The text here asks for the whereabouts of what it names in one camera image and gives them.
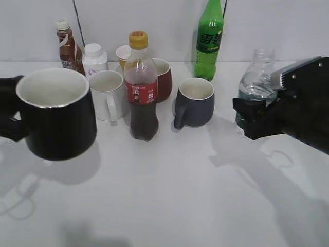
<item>table surface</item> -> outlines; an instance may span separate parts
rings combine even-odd
[[[64,162],[0,138],[0,246],[328,247],[329,158],[287,135],[243,136],[231,99],[248,65],[217,64],[215,113],[199,128],[172,127],[192,64],[171,63],[173,93],[150,142],[131,137],[127,118],[98,121],[93,146]],[[0,62],[0,74],[60,66]]]

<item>mug rim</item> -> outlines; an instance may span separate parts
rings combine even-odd
[[[170,71],[170,64],[168,63],[168,61],[166,61],[165,59],[162,59],[162,58],[152,58],[153,60],[160,60],[162,62],[164,62],[167,66],[168,66],[168,69],[166,70],[166,72],[158,75],[158,76],[163,76],[165,75],[166,73],[168,73]]]
[[[91,81],[90,81],[91,78],[92,78],[94,75],[96,75],[96,74],[97,74],[97,75],[99,75],[99,74],[109,74],[109,72],[110,72],[111,74],[112,74],[112,73],[115,73],[115,74],[117,74],[117,75],[120,76],[120,78],[121,78],[121,83],[120,83],[120,85],[118,85],[115,89],[112,89],[112,90],[109,90],[109,91],[98,91],[98,90],[96,90],[96,89],[93,89],[92,86],[91,86]],[[96,92],[96,93],[99,93],[99,94],[114,92],[114,91],[118,90],[119,88],[121,88],[122,85],[123,85],[123,76],[122,76],[119,72],[114,71],[114,70],[101,70],[101,71],[98,71],[98,72],[92,74],[92,75],[89,77],[89,86],[90,86],[90,90],[92,90],[92,91],[94,91],[94,92]]]
[[[181,87],[182,87],[185,83],[187,83],[187,82],[189,82],[189,81],[192,81],[192,80],[203,81],[203,82],[206,82],[206,83],[208,83],[209,85],[211,85],[211,88],[212,88],[212,93],[211,93],[211,95],[209,95],[207,98],[203,98],[203,99],[193,99],[193,98],[191,98],[191,97],[185,95],[185,94],[182,92]],[[215,93],[215,88],[214,88],[214,86],[211,84],[211,82],[207,81],[206,79],[198,78],[198,77],[192,77],[192,78],[188,78],[188,79],[186,79],[185,81],[183,81],[183,82],[179,85],[179,91],[180,91],[180,93],[181,93],[184,97],[186,97],[186,98],[188,98],[188,99],[196,100],[196,101],[201,101],[201,100],[206,100],[206,99],[211,98],[211,97],[214,95],[214,93]]]
[[[47,73],[47,72],[50,72],[50,71],[59,71],[59,72],[66,72],[66,73],[71,73],[71,74],[75,74],[76,76],[79,76],[81,77],[82,81],[85,83],[85,86],[86,86],[86,89],[85,91],[83,92],[83,94],[81,94],[79,97],[75,98],[74,100],[68,102],[68,103],[65,103],[65,104],[59,104],[59,105],[51,105],[51,106],[47,106],[47,105],[39,105],[39,104],[35,104],[35,103],[32,103],[32,102],[29,102],[28,100],[25,100],[19,90],[21,89],[22,85],[25,83],[25,81],[29,80],[31,77],[35,76],[35,75],[38,75],[38,74],[43,74],[43,73]],[[87,80],[87,78],[75,71],[75,70],[72,70],[72,69],[67,69],[67,68],[45,68],[45,69],[40,69],[40,70],[37,70],[37,71],[34,71],[32,73],[29,73],[27,76],[24,76],[17,84],[16,86],[16,94],[18,96],[18,98],[23,101],[24,103],[28,104],[28,105],[32,105],[34,107],[38,107],[38,108],[42,108],[42,109],[47,109],[47,108],[63,108],[63,107],[67,107],[75,102],[78,102],[80,99],[82,99],[83,97],[85,97],[88,92],[90,90],[90,86],[89,86],[89,82]]]

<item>white mug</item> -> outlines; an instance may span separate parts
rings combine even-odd
[[[127,93],[120,73],[112,70],[99,71],[89,78],[89,82],[99,120],[117,121],[127,113]]]

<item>white plastic bottle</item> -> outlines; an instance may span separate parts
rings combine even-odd
[[[99,44],[86,45],[84,52],[82,63],[88,79],[92,74],[98,71],[108,70],[107,54],[102,51],[102,47]]]

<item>green bottle label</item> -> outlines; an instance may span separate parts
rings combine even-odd
[[[219,51],[222,40],[222,31],[219,33],[205,33],[199,30],[196,48],[203,53]]]

